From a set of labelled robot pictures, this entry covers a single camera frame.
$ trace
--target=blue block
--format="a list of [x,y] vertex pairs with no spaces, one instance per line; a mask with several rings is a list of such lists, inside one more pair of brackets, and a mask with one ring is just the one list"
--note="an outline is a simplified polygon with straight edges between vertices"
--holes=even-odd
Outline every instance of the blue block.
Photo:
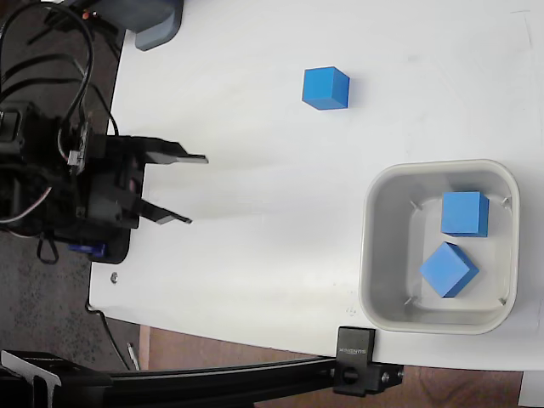
[[320,111],[348,107],[349,77],[334,66],[304,72],[303,101]]
[[478,273],[461,248],[449,242],[443,242],[419,270],[442,298],[454,298]]
[[478,191],[444,193],[442,232],[451,236],[487,236],[490,201]]

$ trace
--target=metal bracket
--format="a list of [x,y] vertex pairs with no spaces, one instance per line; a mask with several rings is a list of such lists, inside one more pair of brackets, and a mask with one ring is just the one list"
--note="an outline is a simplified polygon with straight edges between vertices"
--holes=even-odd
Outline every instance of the metal bracket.
[[193,222],[190,218],[151,204],[131,191],[121,190],[107,184],[96,184],[93,191],[105,199],[115,202],[124,210],[147,218],[157,224],[166,224],[174,219],[186,224]]
[[142,136],[117,136],[108,138],[110,145],[121,143],[122,150],[133,152],[143,163],[172,164],[176,162],[203,163],[208,159],[204,155],[192,155],[177,142]]
[[47,401],[48,408],[64,408],[74,400],[82,408],[102,406],[105,389],[113,385],[108,375],[49,353],[4,350],[2,366],[31,385],[31,406]]
[[333,390],[336,394],[364,397],[402,383],[404,366],[372,362],[376,330],[338,329]]

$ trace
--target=white table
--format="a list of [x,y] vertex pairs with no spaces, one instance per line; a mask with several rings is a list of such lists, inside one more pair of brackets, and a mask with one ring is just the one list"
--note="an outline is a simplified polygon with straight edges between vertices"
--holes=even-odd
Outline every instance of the white table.
[[[303,71],[351,77],[347,110],[303,103]],[[178,35],[128,37],[122,133],[179,141],[210,164],[148,166],[144,196],[192,217],[142,220],[91,304],[177,332],[334,355],[358,298],[363,203],[402,162],[489,158],[522,196],[518,300],[482,336],[380,331],[375,360],[544,370],[544,2],[186,0]],[[112,272],[118,282],[110,281]]]

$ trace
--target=plastic container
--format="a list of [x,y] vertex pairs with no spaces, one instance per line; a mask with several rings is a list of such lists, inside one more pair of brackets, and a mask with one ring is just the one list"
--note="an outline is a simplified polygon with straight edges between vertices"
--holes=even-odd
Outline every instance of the plastic container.
[[[487,238],[440,232],[442,195],[481,191],[490,199]],[[479,273],[454,298],[442,298],[419,268],[444,241],[457,244]],[[393,166],[372,183],[365,201],[360,302],[383,330],[481,334],[512,310],[518,284],[519,189],[490,160]]]

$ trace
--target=dark floor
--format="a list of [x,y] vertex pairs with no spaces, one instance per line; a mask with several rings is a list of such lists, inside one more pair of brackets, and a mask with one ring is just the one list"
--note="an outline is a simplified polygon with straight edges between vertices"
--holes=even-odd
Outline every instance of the dark floor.
[[[29,3],[28,0],[0,0],[0,21],[8,12]],[[53,33],[32,47],[25,41],[42,27],[44,12],[31,11],[10,29],[4,40],[2,68],[39,54],[68,53],[84,64],[82,38],[72,32]],[[93,81],[107,101],[111,101],[117,62],[97,38]],[[62,64],[42,65],[29,76],[74,77],[75,72]],[[63,115],[77,85],[34,87],[16,95],[30,99],[49,115]],[[96,98],[88,98],[95,131],[103,132],[106,115]],[[85,313],[90,262],[80,255],[60,248],[55,266],[41,264],[36,258],[37,243],[0,235],[0,349],[47,351],[77,363],[100,369],[121,370],[100,319]],[[139,327],[110,321],[111,330],[123,350],[127,342],[138,344]]]

